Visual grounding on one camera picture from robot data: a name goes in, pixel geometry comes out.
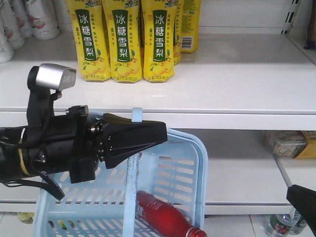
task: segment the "basket handle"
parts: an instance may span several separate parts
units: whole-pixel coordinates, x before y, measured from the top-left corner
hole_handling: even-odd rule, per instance
[[[143,120],[143,110],[141,108],[133,108],[132,122],[141,122],[142,120]],[[139,166],[140,156],[141,156],[141,153],[137,153],[135,155],[132,155],[127,160],[126,190],[125,190],[122,237],[134,236],[137,177],[138,177],[138,166]]]

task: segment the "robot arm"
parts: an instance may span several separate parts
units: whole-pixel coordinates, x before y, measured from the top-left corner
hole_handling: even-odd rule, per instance
[[[55,116],[53,102],[74,86],[76,71],[41,64],[28,77],[28,126],[0,128],[0,182],[8,187],[35,186],[57,199],[64,194],[48,174],[69,171],[72,183],[95,179],[98,162],[114,168],[131,155],[167,140],[163,122],[132,122],[87,106],[72,106]],[[46,183],[24,180],[40,176]]]

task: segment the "bottle cap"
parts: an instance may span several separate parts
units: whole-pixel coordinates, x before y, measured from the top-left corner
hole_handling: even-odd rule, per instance
[[[198,227],[194,227],[190,230],[187,237],[207,237],[207,234]]]

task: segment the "light blue shopping basket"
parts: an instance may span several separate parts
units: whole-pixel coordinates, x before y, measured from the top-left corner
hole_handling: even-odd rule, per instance
[[[140,118],[133,111],[133,120]],[[58,201],[41,190],[34,237],[159,237],[135,219],[136,189],[178,207],[203,228],[208,156],[195,136],[168,129],[168,140],[116,168],[99,163],[96,180],[71,184],[68,172],[52,177],[65,193]]]

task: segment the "red plastic bottle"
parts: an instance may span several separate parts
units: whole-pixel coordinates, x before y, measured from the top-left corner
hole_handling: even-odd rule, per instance
[[[137,218],[146,221],[163,236],[207,237],[204,231],[191,225],[174,206],[155,198],[145,191],[138,191],[136,199]]]

